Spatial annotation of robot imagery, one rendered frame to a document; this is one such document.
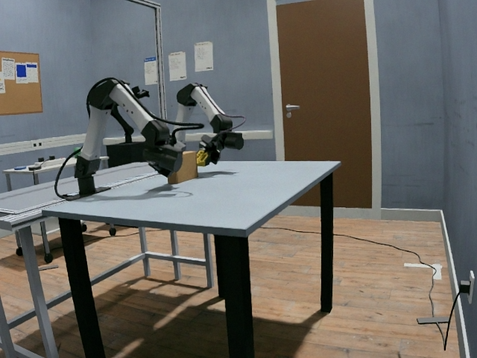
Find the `brown cardboard box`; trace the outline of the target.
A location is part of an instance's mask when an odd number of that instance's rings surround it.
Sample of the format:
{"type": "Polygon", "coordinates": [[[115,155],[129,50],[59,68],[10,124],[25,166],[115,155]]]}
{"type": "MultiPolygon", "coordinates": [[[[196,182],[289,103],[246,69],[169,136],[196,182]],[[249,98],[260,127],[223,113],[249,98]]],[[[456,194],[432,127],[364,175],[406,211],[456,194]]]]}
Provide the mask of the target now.
{"type": "Polygon", "coordinates": [[[178,184],[198,177],[197,152],[183,152],[183,164],[178,172],[168,177],[168,183],[178,184]]]}

